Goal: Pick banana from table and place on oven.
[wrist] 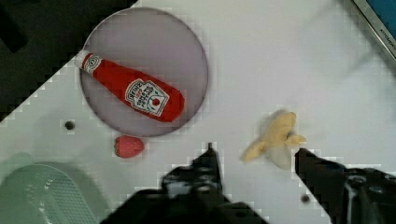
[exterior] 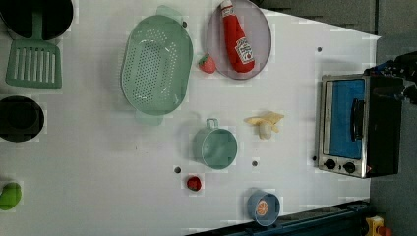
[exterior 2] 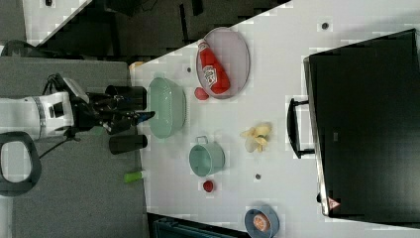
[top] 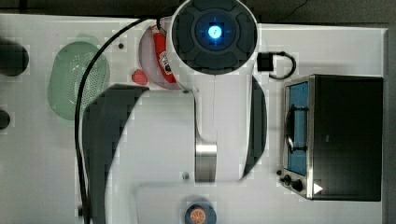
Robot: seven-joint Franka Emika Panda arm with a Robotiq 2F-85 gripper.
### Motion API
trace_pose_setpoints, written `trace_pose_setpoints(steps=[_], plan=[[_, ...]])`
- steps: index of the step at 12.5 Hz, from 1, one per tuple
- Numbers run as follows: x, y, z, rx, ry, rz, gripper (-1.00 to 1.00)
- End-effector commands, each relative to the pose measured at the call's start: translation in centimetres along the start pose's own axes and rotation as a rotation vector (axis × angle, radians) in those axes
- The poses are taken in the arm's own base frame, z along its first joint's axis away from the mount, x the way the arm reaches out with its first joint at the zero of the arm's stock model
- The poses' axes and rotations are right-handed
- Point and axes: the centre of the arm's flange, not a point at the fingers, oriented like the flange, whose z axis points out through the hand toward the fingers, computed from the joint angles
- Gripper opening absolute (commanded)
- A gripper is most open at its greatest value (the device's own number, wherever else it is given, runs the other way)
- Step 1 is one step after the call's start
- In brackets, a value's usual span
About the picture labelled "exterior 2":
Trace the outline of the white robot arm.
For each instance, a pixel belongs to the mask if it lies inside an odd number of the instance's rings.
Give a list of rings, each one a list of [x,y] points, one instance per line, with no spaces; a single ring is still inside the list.
[[[114,138],[114,154],[143,148],[146,138],[130,145],[122,133],[156,114],[137,99],[106,93],[69,90],[36,96],[1,99],[1,194],[19,196],[34,188],[42,175],[36,143],[53,137],[65,142],[95,127],[103,127]]]

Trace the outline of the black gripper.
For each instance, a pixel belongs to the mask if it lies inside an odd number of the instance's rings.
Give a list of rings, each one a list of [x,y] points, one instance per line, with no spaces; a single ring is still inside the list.
[[[99,102],[110,99],[107,93],[88,92],[88,102],[74,93],[69,94],[69,101],[73,114],[73,125],[67,130],[68,137],[74,137],[76,133],[91,130],[95,126],[101,126],[104,118],[112,121],[107,129],[109,135],[115,135],[137,126],[141,121],[153,118],[154,111],[141,111],[137,107],[113,107],[105,106],[97,109]]]

